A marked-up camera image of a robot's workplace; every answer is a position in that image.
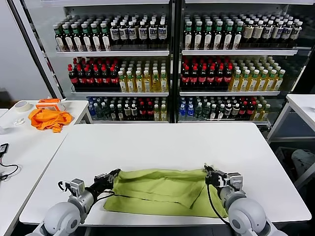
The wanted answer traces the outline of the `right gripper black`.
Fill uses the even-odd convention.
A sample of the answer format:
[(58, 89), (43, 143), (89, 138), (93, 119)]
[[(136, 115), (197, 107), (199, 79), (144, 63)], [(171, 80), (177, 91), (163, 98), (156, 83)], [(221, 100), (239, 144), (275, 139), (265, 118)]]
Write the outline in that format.
[(214, 169), (212, 166), (204, 165), (204, 169), (207, 173), (205, 177), (205, 183), (211, 184), (216, 188), (222, 188), (227, 186), (227, 173)]

